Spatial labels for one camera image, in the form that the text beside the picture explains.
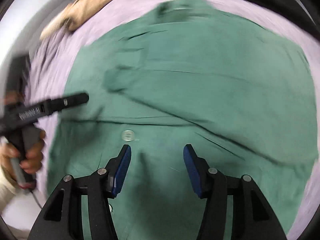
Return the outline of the cream sleeve left forearm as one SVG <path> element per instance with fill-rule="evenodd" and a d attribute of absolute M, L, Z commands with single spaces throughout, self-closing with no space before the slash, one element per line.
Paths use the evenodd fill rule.
<path fill-rule="evenodd" d="M 18 195 L 20 188 L 9 172 L 1 166 L 0 175 L 0 213 L 2 213 L 11 200 Z"/>

